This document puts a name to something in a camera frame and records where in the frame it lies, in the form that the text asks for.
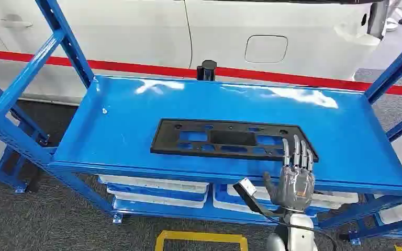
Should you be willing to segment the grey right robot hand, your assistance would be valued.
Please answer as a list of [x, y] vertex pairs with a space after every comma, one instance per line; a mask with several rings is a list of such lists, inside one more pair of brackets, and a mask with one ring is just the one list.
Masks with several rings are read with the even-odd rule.
[[278, 185], [271, 182], [270, 174], [263, 173], [263, 181], [273, 204], [287, 210], [303, 212], [310, 206], [315, 187], [314, 155], [304, 140], [293, 136], [293, 151], [287, 139], [283, 142], [283, 165]]

